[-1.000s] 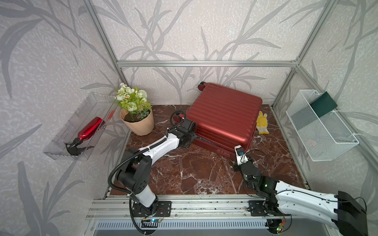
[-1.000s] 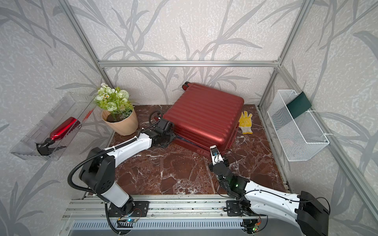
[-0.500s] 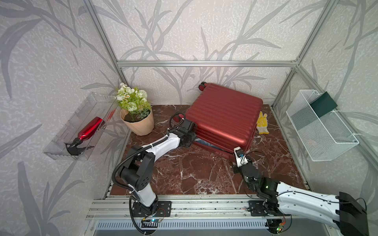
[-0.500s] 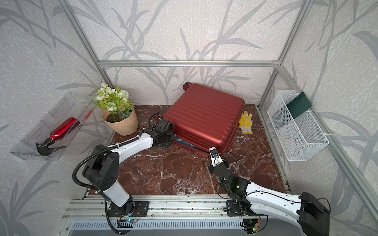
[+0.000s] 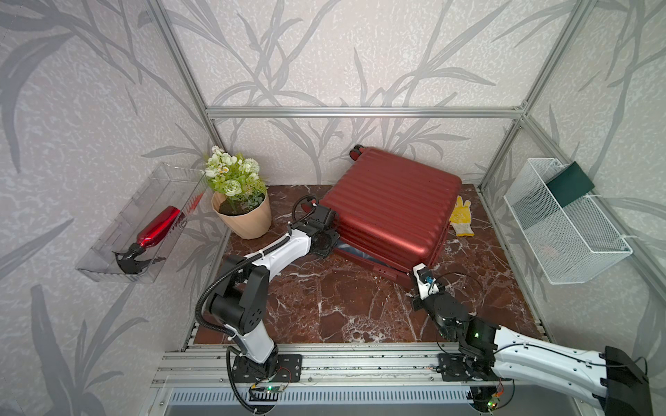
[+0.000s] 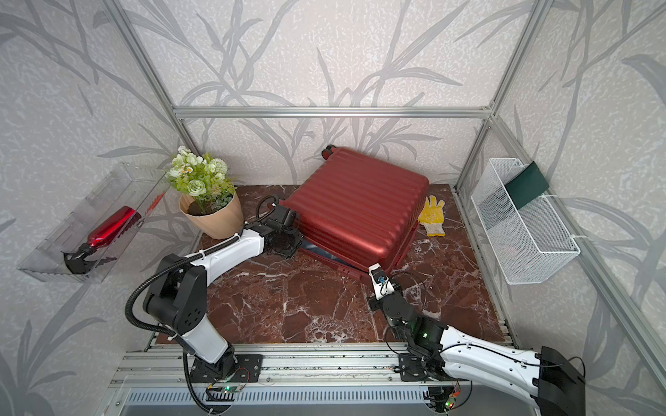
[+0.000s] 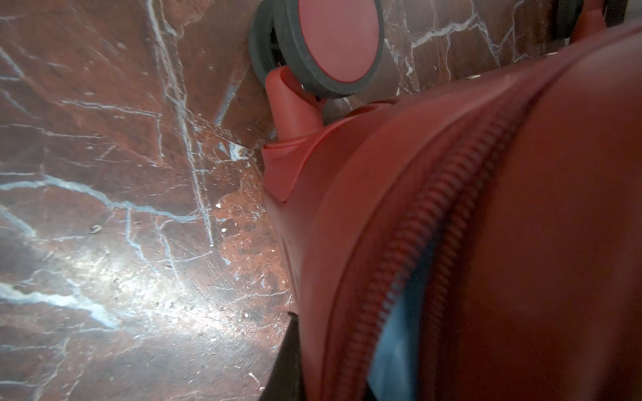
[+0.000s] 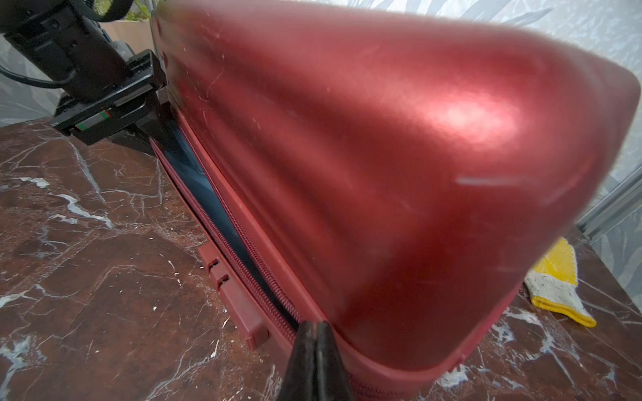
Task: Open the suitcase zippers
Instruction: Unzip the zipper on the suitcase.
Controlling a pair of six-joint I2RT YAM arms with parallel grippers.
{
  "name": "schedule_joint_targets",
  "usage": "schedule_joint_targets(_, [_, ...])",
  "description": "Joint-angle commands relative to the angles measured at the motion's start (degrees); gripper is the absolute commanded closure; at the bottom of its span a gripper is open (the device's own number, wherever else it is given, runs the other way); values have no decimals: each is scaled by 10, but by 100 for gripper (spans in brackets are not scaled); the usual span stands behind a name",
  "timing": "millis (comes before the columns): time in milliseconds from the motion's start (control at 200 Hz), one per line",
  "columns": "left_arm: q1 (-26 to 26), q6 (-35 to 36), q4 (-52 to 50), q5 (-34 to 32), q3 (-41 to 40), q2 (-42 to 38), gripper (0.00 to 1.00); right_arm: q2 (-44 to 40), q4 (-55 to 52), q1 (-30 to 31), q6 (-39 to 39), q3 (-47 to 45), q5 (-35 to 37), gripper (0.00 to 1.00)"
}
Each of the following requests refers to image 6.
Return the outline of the red hard-shell suitcase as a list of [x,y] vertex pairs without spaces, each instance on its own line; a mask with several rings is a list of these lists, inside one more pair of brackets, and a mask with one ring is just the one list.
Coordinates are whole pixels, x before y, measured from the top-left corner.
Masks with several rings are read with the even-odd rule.
[[369,284],[372,265],[390,272],[402,263],[430,183],[347,147],[330,145],[322,156],[324,163],[280,204],[299,216],[303,253]]

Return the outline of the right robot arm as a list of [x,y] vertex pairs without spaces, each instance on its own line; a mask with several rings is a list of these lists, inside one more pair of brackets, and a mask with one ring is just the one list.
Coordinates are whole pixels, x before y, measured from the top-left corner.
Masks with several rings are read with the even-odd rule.
[[406,343],[408,372],[434,381],[480,383],[511,395],[542,415],[585,415],[586,379],[549,347],[507,348],[470,336],[416,312],[401,291],[368,298],[395,338]]

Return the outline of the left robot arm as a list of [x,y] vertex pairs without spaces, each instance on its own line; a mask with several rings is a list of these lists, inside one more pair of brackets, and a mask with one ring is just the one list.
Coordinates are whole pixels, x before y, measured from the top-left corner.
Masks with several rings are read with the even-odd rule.
[[238,367],[238,360],[232,344],[207,317],[207,288],[216,278],[265,252],[291,258],[303,240],[298,222],[296,211],[276,204],[208,249],[164,257],[154,275],[128,298],[126,319],[139,329],[167,335],[199,363],[226,377]]

